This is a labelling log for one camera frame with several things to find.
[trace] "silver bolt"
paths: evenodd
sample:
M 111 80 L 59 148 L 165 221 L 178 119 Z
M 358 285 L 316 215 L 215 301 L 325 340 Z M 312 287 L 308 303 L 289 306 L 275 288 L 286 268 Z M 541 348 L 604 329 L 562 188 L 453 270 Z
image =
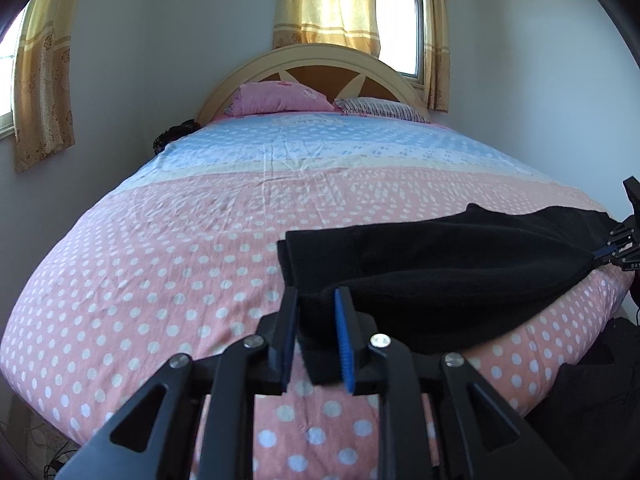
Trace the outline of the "silver bolt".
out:
M 171 368 L 183 368 L 189 364 L 189 356 L 187 354 L 176 354 L 169 359 Z
M 387 334 L 374 334 L 369 341 L 376 348 L 386 348 L 391 344 L 391 338 Z
M 465 363 L 465 358 L 457 352 L 451 352 L 445 354 L 444 362 L 450 368 L 460 368 Z
M 258 348 L 264 344 L 264 338 L 261 335 L 253 334 L 244 338 L 245 348 Z

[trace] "striped pillow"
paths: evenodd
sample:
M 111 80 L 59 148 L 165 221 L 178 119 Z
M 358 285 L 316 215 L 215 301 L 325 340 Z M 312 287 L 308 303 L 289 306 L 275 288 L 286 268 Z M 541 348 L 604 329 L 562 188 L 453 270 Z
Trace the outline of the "striped pillow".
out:
M 367 115 L 402 119 L 413 123 L 431 123 L 427 110 L 417 110 L 409 105 L 386 99 L 376 99 L 375 97 L 336 99 L 334 105 L 347 115 Z

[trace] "bedsheet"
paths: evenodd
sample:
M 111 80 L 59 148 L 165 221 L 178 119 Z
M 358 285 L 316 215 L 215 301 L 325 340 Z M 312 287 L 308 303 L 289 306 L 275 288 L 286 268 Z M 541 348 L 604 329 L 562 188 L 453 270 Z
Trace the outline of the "bedsheet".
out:
M 202 358 L 277 311 L 287 230 L 455 214 L 596 208 L 583 192 L 451 130 L 335 113 L 210 124 L 167 146 L 38 266 L 0 345 L 11 386 L 82 444 L 176 352 Z M 594 270 L 539 316 L 464 353 L 520 413 L 620 306 L 632 276 Z M 377 397 L 310 384 L 255 407 L 255 477 L 375 478 Z M 433 434 L 433 425 L 429 425 Z

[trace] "arched headboard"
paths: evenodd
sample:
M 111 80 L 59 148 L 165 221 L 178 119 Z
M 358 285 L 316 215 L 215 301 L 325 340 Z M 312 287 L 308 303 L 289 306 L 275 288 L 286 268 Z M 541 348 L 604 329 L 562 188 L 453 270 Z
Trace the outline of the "arched headboard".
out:
M 220 117 L 242 83 L 268 80 L 298 81 L 330 102 L 377 97 L 424 110 L 409 82 L 377 58 L 339 45 L 300 44 L 262 54 L 233 72 L 209 95 L 197 121 L 207 124 Z

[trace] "bedspread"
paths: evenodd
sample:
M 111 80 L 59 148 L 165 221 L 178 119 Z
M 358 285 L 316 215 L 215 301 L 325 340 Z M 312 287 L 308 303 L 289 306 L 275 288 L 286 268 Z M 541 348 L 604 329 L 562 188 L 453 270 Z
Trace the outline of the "bedspread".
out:
M 79 219 L 12 312 L 0 367 L 61 431 L 87 441 L 176 352 L 202 358 L 251 334 L 284 290 L 287 230 L 455 214 L 600 208 L 583 192 L 430 124 L 334 113 L 218 121 L 173 142 Z M 520 413 L 620 306 L 611 266 L 513 333 L 465 351 Z M 377 397 L 308 381 L 259 397 L 255 477 L 375 478 Z

